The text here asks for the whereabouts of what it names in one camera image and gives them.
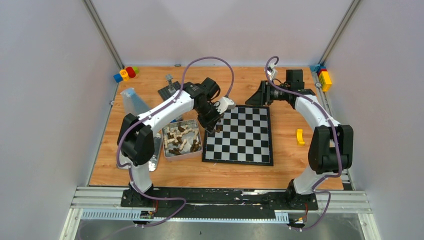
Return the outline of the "dark brown chess pawn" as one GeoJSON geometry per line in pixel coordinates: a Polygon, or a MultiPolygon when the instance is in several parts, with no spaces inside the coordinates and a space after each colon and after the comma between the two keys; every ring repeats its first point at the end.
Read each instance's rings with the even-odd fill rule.
{"type": "Polygon", "coordinates": [[[223,130],[223,126],[222,125],[217,125],[215,128],[215,132],[216,133],[220,133],[223,130]]]}

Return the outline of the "folding chess board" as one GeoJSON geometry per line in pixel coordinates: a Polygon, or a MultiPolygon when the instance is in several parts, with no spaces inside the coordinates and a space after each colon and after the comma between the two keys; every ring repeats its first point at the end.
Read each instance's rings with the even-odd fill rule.
{"type": "Polygon", "coordinates": [[[237,105],[222,117],[223,131],[205,132],[202,161],[254,166],[274,165],[268,106],[237,105]]]}

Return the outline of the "silver tin lid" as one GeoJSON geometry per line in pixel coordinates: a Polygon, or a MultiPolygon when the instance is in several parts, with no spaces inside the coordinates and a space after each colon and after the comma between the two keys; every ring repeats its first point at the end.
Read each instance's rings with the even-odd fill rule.
{"type": "MultiPolygon", "coordinates": [[[[163,139],[160,133],[157,133],[153,136],[154,151],[151,158],[147,162],[148,169],[150,172],[155,171],[157,168],[159,158],[160,158],[160,151],[162,148],[162,140],[163,139]]],[[[128,136],[125,139],[124,143],[122,144],[121,150],[119,151],[119,164],[116,164],[116,167],[118,169],[128,169],[129,164],[135,167],[139,167],[141,165],[137,161],[134,163],[133,159],[131,158],[131,156],[135,157],[137,155],[137,151],[134,147],[135,143],[136,143],[136,134],[134,134],[133,136],[128,136]],[[127,155],[126,150],[130,150],[131,156],[127,155]]]]}

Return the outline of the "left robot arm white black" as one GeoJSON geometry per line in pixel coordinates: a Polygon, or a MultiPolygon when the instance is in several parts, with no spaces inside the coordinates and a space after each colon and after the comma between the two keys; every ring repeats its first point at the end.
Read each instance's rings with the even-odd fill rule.
{"type": "Polygon", "coordinates": [[[134,200],[140,206],[149,206],[154,197],[149,173],[149,160],[154,154],[154,135],[173,119],[195,110],[198,122],[208,132],[213,132],[217,122],[226,111],[225,99],[213,102],[219,93],[219,85],[207,77],[202,83],[183,83],[171,98],[157,107],[139,114],[127,114],[122,121],[117,141],[116,164],[128,168],[129,185],[135,191],[134,200]]]}

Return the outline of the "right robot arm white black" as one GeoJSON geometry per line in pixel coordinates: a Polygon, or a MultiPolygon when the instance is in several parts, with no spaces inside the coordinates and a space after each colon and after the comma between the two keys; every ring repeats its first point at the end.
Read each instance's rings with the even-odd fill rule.
{"type": "Polygon", "coordinates": [[[329,178],[338,178],[353,161],[353,128],[335,120],[318,101],[314,91],[305,88],[303,71],[289,69],[285,82],[276,85],[276,69],[266,67],[266,80],[245,102],[252,106],[269,106],[286,101],[300,113],[313,130],[308,150],[308,166],[292,179],[282,197],[290,209],[303,209],[314,199],[316,188],[329,178]]]}

